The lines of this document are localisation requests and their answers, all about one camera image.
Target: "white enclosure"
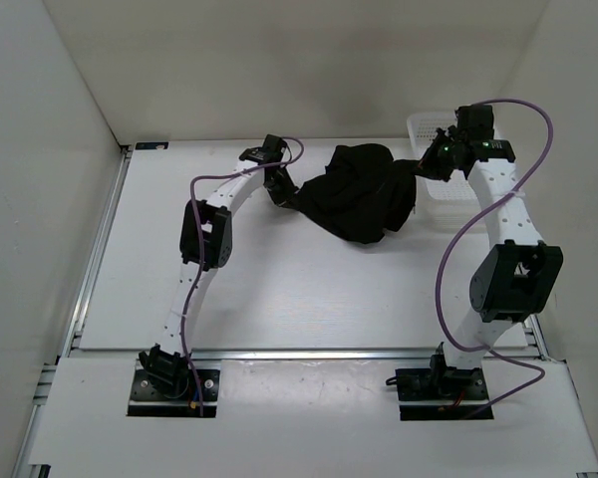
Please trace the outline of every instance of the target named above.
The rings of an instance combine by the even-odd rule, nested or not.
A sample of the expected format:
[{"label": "white enclosure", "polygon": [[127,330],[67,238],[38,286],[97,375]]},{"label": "white enclosure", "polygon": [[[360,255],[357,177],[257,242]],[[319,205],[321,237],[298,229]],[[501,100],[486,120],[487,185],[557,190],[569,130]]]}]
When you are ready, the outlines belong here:
[{"label": "white enclosure", "polygon": [[[267,133],[307,139],[299,184],[340,143],[414,158],[408,116],[496,97],[535,102],[555,126],[525,190],[564,266],[544,336],[533,320],[499,344],[544,365],[545,381],[492,422],[400,426],[382,379],[444,339],[434,277],[451,230],[420,202],[362,248],[260,190],[195,328],[193,356],[222,369],[217,418],[125,417],[137,352],[177,285],[193,176],[228,172]],[[526,170],[544,124],[518,106],[495,112]],[[170,144],[120,152],[142,140]],[[482,228],[458,246],[450,321],[487,248]],[[483,368],[492,396],[529,377],[494,358]],[[431,453],[442,443],[449,453]],[[597,476],[598,0],[0,0],[0,477],[404,470]]]}]

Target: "black mounting bracket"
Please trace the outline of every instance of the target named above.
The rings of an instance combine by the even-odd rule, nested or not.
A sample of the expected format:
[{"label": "black mounting bracket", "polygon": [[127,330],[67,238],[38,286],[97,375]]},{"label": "black mounting bracket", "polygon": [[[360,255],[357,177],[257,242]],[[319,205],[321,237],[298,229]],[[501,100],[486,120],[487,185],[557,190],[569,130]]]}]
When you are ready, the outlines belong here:
[{"label": "black mounting bracket", "polygon": [[[199,417],[195,403],[196,384],[187,360],[178,353],[168,354],[159,345],[148,353],[140,353],[140,365],[136,368],[129,397],[128,416],[182,416]],[[197,374],[203,390],[204,418],[216,414],[220,371],[198,369]]]},{"label": "black mounting bracket", "polygon": [[[203,270],[223,267],[232,252],[232,213],[225,207],[209,205],[205,200],[197,201],[201,224],[212,224],[212,230],[202,231],[204,246]],[[188,201],[183,212],[183,224],[179,237],[179,251],[184,264],[192,261],[199,264],[199,236],[192,203]]]},{"label": "black mounting bracket", "polygon": [[489,400],[482,370],[448,367],[442,350],[432,356],[430,368],[398,368],[386,380],[387,386],[397,386],[401,421],[493,419],[491,407],[470,415]]}]

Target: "black garment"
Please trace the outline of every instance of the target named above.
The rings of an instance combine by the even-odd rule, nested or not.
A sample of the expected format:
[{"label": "black garment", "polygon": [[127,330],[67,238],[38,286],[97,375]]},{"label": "black garment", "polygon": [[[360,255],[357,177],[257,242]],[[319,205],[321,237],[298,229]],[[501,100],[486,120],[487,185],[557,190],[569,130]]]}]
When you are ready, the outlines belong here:
[{"label": "black garment", "polygon": [[394,161],[381,144],[337,146],[326,173],[304,183],[298,209],[346,241],[380,241],[398,231],[417,199],[411,170],[416,161]]}]

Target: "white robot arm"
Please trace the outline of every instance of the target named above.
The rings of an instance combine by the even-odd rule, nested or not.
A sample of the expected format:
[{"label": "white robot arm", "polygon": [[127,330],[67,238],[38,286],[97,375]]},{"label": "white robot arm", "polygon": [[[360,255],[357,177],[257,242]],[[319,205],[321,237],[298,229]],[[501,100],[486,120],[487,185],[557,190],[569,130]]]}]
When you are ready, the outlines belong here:
[{"label": "white robot arm", "polygon": [[[232,216],[261,186],[266,188],[276,205],[295,207],[297,187],[284,166],[298,159],[301,152],[294,160],[282,162],[287,147],[283,138],[269,134],[262,146],[246,149],[239,156],[232,173],[198,178],[227,180],[207,200],[195,200],[200,229],[192,202],[186,204],[179,239],[182,259],[179,285],[156,345],[150,351],[140,353],[140,363],[150,383],[166,397],[181,396],[182,390],[188,387],[188,358],[184,345],[191,343],[208,286],[217,270],[230,258]],[[196,281],[200,264],[201,273]],[[186,327],[182,336],[184,322]]]},{"label": "white robot arm", "polygon": [[438,129],[416,174],[447,181],[455,169],[463,171],[481,207],[477,217],[484,215],[490,251],[469,282],[471,310],[453,333],[441,311],[441,278],[461,233],[444,254],[435,299],[448,341],[433,354],[430,368],[399,369],[387,381],[398,387],[401,402],[415,405],[402,408],[402,419],[452,419],[446,408],[417,402],[456,398],[456,403],[482,403],[487,398],[483,357],[508,329],[543,310],[563,262],[560,248],[546,245],[529,218],[511,146],[493,139],[492,107],[461,107],[456,116],[457,126]]}]

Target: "white table surface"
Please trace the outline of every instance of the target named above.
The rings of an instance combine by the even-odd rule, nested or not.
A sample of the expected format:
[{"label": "white table surface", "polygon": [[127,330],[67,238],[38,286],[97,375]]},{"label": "white table surface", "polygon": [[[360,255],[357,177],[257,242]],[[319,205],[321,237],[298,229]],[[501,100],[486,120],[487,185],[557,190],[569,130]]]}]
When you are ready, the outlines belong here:
[{"label": "white table surface", "polygon": [[[372,139],[306,140],[291,166],[298,185],[324,172],[337,144]],[[374,140],[395,158],[412,158],[407,139]],[[135,151],[116,213],[80,347],[151,347],[179,278],[179,233],[190,180],[227,173],[257,140],[171,142]],[[293,150],[297,146],[290,143]],[[197,195],[216,186],[205,181]],[[450,234],[418,213],[379,244],[359,246],[298,212],[276,208],[256,191],[233,221],[234,249],[206,296],[192,341],[203,349],[434,348],[444,339],[434,280]],[[455,248],[444,305],[453,328],[469,307],[469,279],[488,252],[483,232]],[[520,326],[499,347],[524,347]]]},{"label": "white table surface", "polygon": [[[564,364],[494,420],[401,422],[386,361],[222,363],[214,419],[126,417],[132,358],[60,361],[30,458],[50,478],[575,478],[597,472]],[[535,375],[483,364],[491,396]]]}]

